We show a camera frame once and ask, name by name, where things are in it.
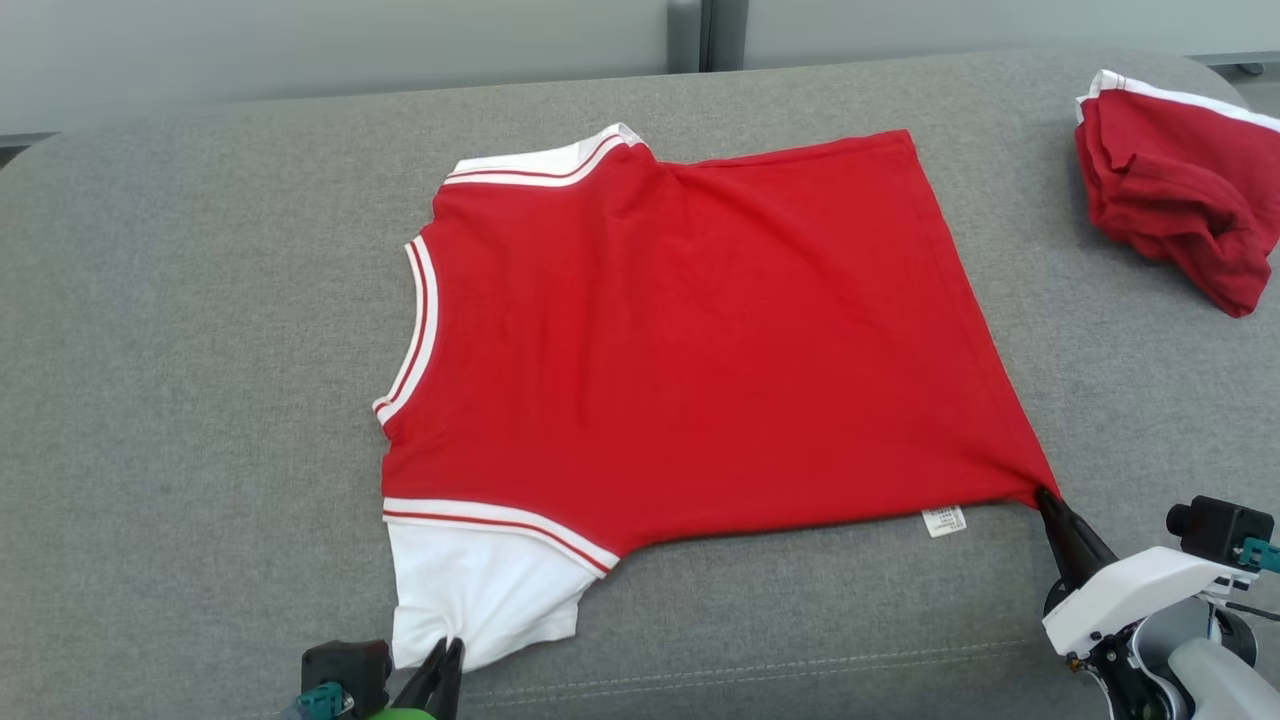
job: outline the white stripe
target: white stripe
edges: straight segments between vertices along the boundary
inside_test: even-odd
[[[591,160],[588,164],[582,165],[581,168],[579,168],[572,174],[568,174],[568,176],[564,176],[564,177],[517,176],[517,174],[507,176],[507,174],[499,174],[499,173],[485,173],[485,174],[481,174],[481,176],[451,176],[449,178],[447,178],[444,181],[444,184],[456,184],[456,183],[463,183],[463,182],[483,182],[483,183],[493,183],[493,184],[527,184],[527,186],[536,186],[536,187],[566,187],[566,186],[573,184],[573,183],[581,181],[582,178],[585,178],[586,176],[589,176],[591,173],[591,170],[594,170],[595,167],[600,164],[600,160],[603,160],[604,156],[608,155],[611,150],[613,150],[614,147],[617,147],[620,145],[627,145],[627,141],[623,140],[623,138],[621,138],[621,137],[614,137],[612,140],[607,140],[603,145],[600,145],[599,152],[595,152],[595,155],[591,156]]]
[[[495,155],[462,160],[443,184],[494,183],[538,187],[564,187],[585,178],[611,150],[620,145],[644,145],[644,140],[623,123],[614,123],[594,136],[536,152]],[[484,170],[479,174],[460,174]],[[520,173],[538,173],[536,176]]]
[[[1085,100],[1097,97],[1105,90],[1123,90],[1125,92],[1135,92],[1138,95],[1146,95],[1148,97],[1157,97],[1160,100],[1169,100],[1171,102],[1180,102],[1183,105],[1192,105],[1196,108],[1203,108],[1206,110],[1212,110],[1224,118],[1230,118],[1233,120],[1240,120],[1243,123],[1254,124],[1258,127],[1267,128],[1274,132],[1280,132],[1280,120],[1263,115],[1260,113],[1251,113],[1244,108],[1231,105],[1230,102],[1222,102],[1221,100],[1213,100],[1212,97],[1204,97],[1202,95],[1192,95],[1190,92],[1178,92],[1174,90],[1161,90],[1152,85],[1147,85],[1140,79],[1126,78],[1119,73],[1111,70],[1098,70],[1098,74],[1093,77],[1093,83],[1089,86],[1089,95],[1085,97],[1078,97],[1076,102],[1083,105]],[[1084,118],[1079,109],[1076,109],[1076,122],[1083,123]]]
[[[388,497],[383,500],[383,510],[390,512],[422,512],[428,515],[449,515],[460,518],[460,520],[438,520],[431,518],[401,518],[396,515],[384,515],[383,519],[388,523],[420,523],[420,524],[440,524],[449,527],[466,527],[472,529],[489,529],[498,532],[515,532],[521,534],[527,534],[530,537],[536,537],[539,539],[547,541],[550,544],[559,547],[570,557],[573,557],[579,562],[593,568],[599,571],[585,559],[579,556],[576,552],[562,547],[561,543],[548,538],[545,534],[536,530],[530,530],[527,528],[516,528],[512,525],[486,525],[484,523],[467,523],[466,518],[474,518],[476,520],[494,520],[499,523],[518,523],[522,525],[531,525],[545,530],[547,533],[559,538],[564,543],[572,546],[573,548],[581,551],[584,555],[591,557],[600,565],[605,568],[613,568],[618,564],[618,556],[613,555],[608,550],[593,543],[585,537],[575,533],[573,530],[561,525],[554,520],[549,520],[538,515],[536,512],[529,512],[527,510],[517,510],[515,507],[503,507],[502,505],[489,505],[485,502],[467,502],[462,500],[410,500],[402,497]]]
[[[417,272],[417,261],[413,258],[415,249],[417,249],[417,256],[422,260],[422,274]],[[440,320],[440,292],[439,287],[436,287],[435,266],[431,265],[431,254],[426,251],[426,242],[422,240],[422,236],[415,237],[412,242],[406,245],[404,252],[408,254],[410,266],[413,270],[413,299],[417,306],[413,316],[413,337],[410,338],[408,352],[404,354],[404,361],[396,375],[396,383],[392,386],[390,392],[374,401],[374,411],[378,414],[378,421],[384,425],[408,402],[408,398],[413,395],[413,388],[422,379],[422,372],[426,370],[428,360],[430,360],[431,351],[435,348],[435,334]],[[422,322],[424,310],[426,313],[425,323]],[[422,347],[417,352],[417,361],[411,364],[413,360],[413,348],[419,346],[420,340]],[[399,393],[396,392],[397,388],[401,388]],[[378,406],[384,402],[388,405],[379,409]]]

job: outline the red fabric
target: red fabric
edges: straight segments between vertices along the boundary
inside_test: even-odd
[[[389,498],[623,556],[1056,492],[905,131],[614,147],[567,187],[447,184],[422,237],[439,333],[385,424]]]
[[[1280,132],[1212,109],[1105,90],[1075,131],[1089,219],[1248,315],[1280,237]]]

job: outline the couch cushion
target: couch cushion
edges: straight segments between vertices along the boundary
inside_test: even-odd
[[[0,173],[0,703],[270,717],[303,650],[387,637],[369,404],[413,322],[401,246],[457,159],[617,120],[678,161],[909,128],[1112,547],[1170,543],[1167,507],[1219,487],[1280,511],[1280,300],[1233,320],[1088,225],[1073,102],[1100,68],[1240,101],[1188,60],[1052,50],[252,104],[37,145]],[[1043,638],[1038,516],[966,515],[938,539],[911,516],[640,552],[576,638],[468,675],[462,717],[1105,716]]]

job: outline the red stripe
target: red stripe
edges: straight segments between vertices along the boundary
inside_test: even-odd
[[[602,140],[600,143],[595,146],[595,150],[593,150],[591,154],[586,156],[586,160],[582,160],[582,163],[577,168],[573,168],[573,170],[564,173],[563,176],[557,176],[552,173],[534,173],[529,170],[463,170],[461,173],[449,173],[449,177],[461,178],[466,176],[527,176],[538,178],[567,178],[577,173],[582,168],[588,167],[591,163],[591,160],[594,160],[595,156],[600,154],[600,149],[604,147],[604,145],[611,140],[613,140],[614,137],[622,137],[622,136],[618,133],[613,133],[609,137]]]
[[[422,256],[417,252],[417,245],[411,242],[408,243],[408,247],[413,251],[413,272],[417,273],[417,279],[422,286],[422,304],[426,305],[426,272],[422,269]],[[374,413],[379,413],[383,407],[396,402],[399,393],[404,391],[404,386],[408,383],[410,375],[413,374],[413,365],[417,364],[417,356],[422,352],[422,340],[426,336],[426,307],[419,307],[419,313],[422,315],[422,323],[417,328],[417,343],[413,345],[413,355],[408,361],[408,368],[404,369],[404,377],[401,378],[399,387],[394,388],[392,396],[378,404]]]
[[[608,573],[609,571],[609,568],[607,565],[600,564],[596,559],[591,557],[586,552],[584,552],[584,551],[573,547],[572,544],[564,542],[564,539],[561,538],[559,536],[557,536],[556,533],[548,532],[548,530],[545,530],[543,528],[539,528],[538,525],[529,525],[529,524],[525,524],[525,523],[512,523],[509,520],[486,520],[486,519],[483,519],[483,518],[458,518],[456,515],[436,515],[434,512],[401,512],[398,510],[383,510],[383,515],[390,515],[393,518],[424,518],[426,520],[453,520],[453,521],[457,521],[457,523],[475,523],[475,524],[479,524],[479,525],[500,525],[500,527],[508,527],[508,528],[522,528],[522,529],[526,529],[526,530],[535,530],[535,532],[539,532],[539,533],[541,533],[541,534],[552,538],[553,541],[558,542],[559,544],[564,546],[566,548],[573,551],[573,553],[577,555],[579,557],[581,557],[582,560],[586,560],[591,565],[599,568],[602,573]]]

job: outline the striped trim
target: striped trim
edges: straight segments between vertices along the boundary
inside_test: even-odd
[[[1224,118],[1230,118],[1233,120],[1240,120],[1242,123],[1249,123],[1253,126],[1267,128],[1274,132],[1280,132],[1280,119],[1268,115],[1262,115],[1260,113],[1251,113],[1244,108],[1231,105],[1230,102],[1222,102],[1221,100],[1213,100],[1212,97],[1204,97],[1203,95],[1192,95],[1190,92],[1178,92],[1174,90],[1161,90],[1156,86],[1147,85],[1140,79],[1126,78],[1111,70],[1098,70],[1098,74],[1093,77],[1093,83],[1089,86],[1089,94],[1085,95],[1084,97],[1075,99],[1076,124],[1084,122],[1084,113],[1083,110],[1080,110],[1080,105],[1084,105],[1085,100],[1098,97],[1106,90],[1123,90],[1125,92],[1146,95],[1148,97],[1156,97],[1158,100],[1169,100],[1170,102],[1180,102],[1183,105],[1203,108],[1204,110],[1212,110],[1213,113],[1217,113]]]
[[[548,520],[536,512],[515,507],[461,500],[388,497],[383,500],[383,520],[387,523],[417,523],[518,533],[549,543],[599,578],[603,578],[618,564],[617,555],[564,525]]]
[[[627,126],[614,123],[593,137],[554,150],[462,160],[444,179],[444,184],[564,187],[589,176],[614,147],[632,145],[644,145],[644,140]]]
[[[404,251],[408,254],[410,265],[413,269],[416,319],[408,352],[404,355],[399,373],[396,374],[390,392],[374,401],[374,414],[378,415],[378,421],[384,425],[408,402],[413,388],[421,382],[422,373],[426,372],[428,361],[431,359],[435,334],[440,324],[440,291],[436,286],[431,255],[426,251],[422,236],[415,237],[404,246]]]

